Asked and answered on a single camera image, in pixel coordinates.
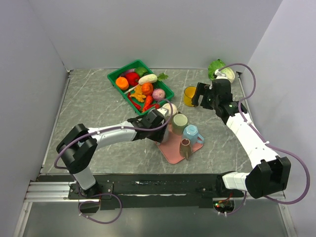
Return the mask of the yellow mug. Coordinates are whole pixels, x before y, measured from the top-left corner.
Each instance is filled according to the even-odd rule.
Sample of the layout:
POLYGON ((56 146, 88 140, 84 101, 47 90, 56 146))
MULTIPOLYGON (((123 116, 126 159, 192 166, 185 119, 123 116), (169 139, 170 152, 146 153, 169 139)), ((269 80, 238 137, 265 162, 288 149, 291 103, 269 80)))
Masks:
POLYGON ((195 86, 189 86, 184 90, 184 104, 188 107, 194 107, 192 104, 193 96, 195 95, 196 87, 195 86))

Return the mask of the brown striped mug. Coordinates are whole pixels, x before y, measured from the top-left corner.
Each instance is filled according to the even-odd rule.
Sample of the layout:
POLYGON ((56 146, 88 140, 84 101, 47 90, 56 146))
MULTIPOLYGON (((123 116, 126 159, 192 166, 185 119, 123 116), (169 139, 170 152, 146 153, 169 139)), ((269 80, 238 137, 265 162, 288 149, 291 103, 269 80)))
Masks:
POLYGON ((181 157, 185 158, 186 160, 189 160, 190 157, 192 156, 192 147, 191 147, 191 142, 189 139, 182 139, 180 146, 179 146, 179 154, 181 157))

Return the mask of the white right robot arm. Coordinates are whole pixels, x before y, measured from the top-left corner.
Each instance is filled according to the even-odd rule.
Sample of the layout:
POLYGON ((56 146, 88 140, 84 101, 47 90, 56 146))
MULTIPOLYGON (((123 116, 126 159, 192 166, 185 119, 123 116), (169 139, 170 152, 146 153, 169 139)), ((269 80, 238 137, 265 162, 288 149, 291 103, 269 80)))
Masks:
POLYGON ((249 173, 234 171, 222 174, 215 186, 218 195, 226 197, 233 190, 239 190, 248 192, 253 198, 261 198, 286 189, 290 160, 281 158, 260 139, 246 107, 233 100, 228 79, 217 79, 212 84, 199 82, 192 104, 214 110, 237 137, 251 162, 249 173))

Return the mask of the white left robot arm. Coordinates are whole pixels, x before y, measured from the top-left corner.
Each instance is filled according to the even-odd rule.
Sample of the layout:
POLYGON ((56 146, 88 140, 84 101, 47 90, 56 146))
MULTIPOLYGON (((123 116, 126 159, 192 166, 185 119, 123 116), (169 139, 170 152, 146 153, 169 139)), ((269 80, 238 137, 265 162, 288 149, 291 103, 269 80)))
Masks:
POLYGON ((82 123, 74 126, 58 144, 56 151, 65 169, 79 185, 80 193, 86 198, 93 198, 101 192, 89 168, 97 149, 146 138, 161 143, 167 130, 166 118, 169 112, 165 108, 151 109, 144 116, 102 128, 87 128, 82 123))

